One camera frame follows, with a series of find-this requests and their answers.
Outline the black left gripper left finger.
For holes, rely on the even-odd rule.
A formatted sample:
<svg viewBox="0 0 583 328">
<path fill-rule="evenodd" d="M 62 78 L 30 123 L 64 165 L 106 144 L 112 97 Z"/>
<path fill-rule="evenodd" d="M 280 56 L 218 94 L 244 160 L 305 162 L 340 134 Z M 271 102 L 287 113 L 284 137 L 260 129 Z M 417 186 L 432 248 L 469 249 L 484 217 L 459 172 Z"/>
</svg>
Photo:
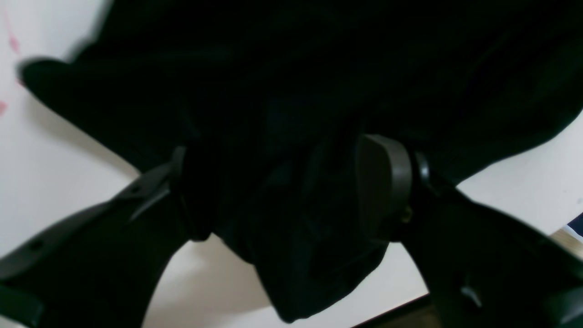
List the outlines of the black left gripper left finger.
<svg viewBox="0 0 583 328">
<path fill-rule="evenodd" d="M 112 199 L 1 259 L 1 317 L 27 328 L 140 328 L 163 272 L 211 233 L 187 204 L 186 147 Z"/>
</svg>

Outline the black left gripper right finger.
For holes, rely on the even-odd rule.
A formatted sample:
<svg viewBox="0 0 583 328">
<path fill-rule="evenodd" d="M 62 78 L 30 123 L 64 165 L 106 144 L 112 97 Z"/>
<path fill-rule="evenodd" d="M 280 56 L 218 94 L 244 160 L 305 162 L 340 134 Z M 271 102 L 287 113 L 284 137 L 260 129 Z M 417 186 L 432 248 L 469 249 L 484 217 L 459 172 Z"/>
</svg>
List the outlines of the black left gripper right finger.
<svg viewBox="0 0 583 328">
<path fill-rule="evenodd" d="M 359 217 L 375 243 L 402 243 L 443 328 L 580 328 L 582 260 L 432 174 L 381 135 L 358 139 Z"/>
</svg>

